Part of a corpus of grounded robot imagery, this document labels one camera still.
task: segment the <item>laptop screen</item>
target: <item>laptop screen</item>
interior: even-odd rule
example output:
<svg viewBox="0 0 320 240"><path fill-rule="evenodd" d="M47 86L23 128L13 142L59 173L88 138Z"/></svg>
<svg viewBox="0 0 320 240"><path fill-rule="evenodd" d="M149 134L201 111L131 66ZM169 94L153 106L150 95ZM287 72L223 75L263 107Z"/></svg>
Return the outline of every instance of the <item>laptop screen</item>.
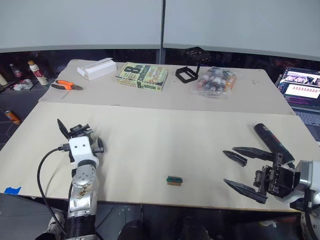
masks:
<svg viewBox="0 0 320 240"><path fill-rule="evenodd" d="M288 67L277 88L291 106L320 109L320 71Z"/></svg>

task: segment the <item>book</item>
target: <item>book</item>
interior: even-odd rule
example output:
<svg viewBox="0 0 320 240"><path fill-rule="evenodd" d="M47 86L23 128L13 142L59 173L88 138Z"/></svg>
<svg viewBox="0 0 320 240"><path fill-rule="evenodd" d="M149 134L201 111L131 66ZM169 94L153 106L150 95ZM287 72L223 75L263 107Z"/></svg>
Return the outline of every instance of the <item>book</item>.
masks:
<svg viewBox="0 0 320 240"><path fill-rule="evenodd" d="M167 75L168 70L161 66L126 62L115 78L117 84L161 92Z"/></svg>

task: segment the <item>orange bottle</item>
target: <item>orange bottle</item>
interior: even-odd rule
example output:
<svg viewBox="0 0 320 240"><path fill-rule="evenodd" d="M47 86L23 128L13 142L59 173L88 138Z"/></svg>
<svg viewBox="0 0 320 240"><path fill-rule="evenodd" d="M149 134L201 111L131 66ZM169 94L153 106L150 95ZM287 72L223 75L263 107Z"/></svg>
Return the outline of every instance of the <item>orange bottle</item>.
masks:
<svg viewBox="0 0 320 240"><path fill-rule="evenodd" d="M17 117L17 115L15 115L12 111L5 111L4 114L8 117L8 119L11 120L11 122L13 122L15 125L20 125L21 124L21 120L20 118Z"/></svg>

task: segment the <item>shoe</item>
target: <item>shoe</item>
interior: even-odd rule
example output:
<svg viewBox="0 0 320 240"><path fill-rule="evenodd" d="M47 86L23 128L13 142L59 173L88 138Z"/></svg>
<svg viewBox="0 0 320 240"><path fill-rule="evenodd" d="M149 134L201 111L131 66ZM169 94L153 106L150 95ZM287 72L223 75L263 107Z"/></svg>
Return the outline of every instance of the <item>shoe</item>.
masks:
<svg viewBox="0 0 320 240"><path fill-rule="evenodd" d="M54 214L56 219L59 221L61 226L63 227L65 225L65 216L61 212L57 212ZM44 231L44 233L48 234L54 234L55 235L55 240L61 240L61 229L59 228L58 224L56 223L56 220L54 217L51 217L49 221L49 225L47 230Z"/></svg>
<svg viewBox="0 0 320 240"><path fill-rule="evenodd" d="M178 240L212 240L208 231L190 216L178 220L176 224Z"/></svg>
<svg viewBox="0 0 320 240"><path fill-rule="evenodd" d="M146 226L140 220L128 222L119 233L117 240L148 240Z"/></svg>

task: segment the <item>white bottle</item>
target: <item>white bottle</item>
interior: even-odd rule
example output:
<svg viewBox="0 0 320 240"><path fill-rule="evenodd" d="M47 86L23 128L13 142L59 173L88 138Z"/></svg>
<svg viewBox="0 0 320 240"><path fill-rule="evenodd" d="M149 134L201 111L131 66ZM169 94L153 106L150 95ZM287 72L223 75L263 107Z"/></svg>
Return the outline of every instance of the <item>white bottle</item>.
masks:
<svg viewBox="0 0 320 240"><path fill-rule="evenodd" d="M4 86L7 85L8 82L4 79L4 77L0 74L0 85Z"/></svg>
<svg viewBox="0 0 320 240"><path fill-rule="evenodd" d="M36 79L38 79L39 83L41 85L48 85L47 79L45 78L44 74L40 71L38 65L36 65L34 61L28 61L28 64Z"/></svg>

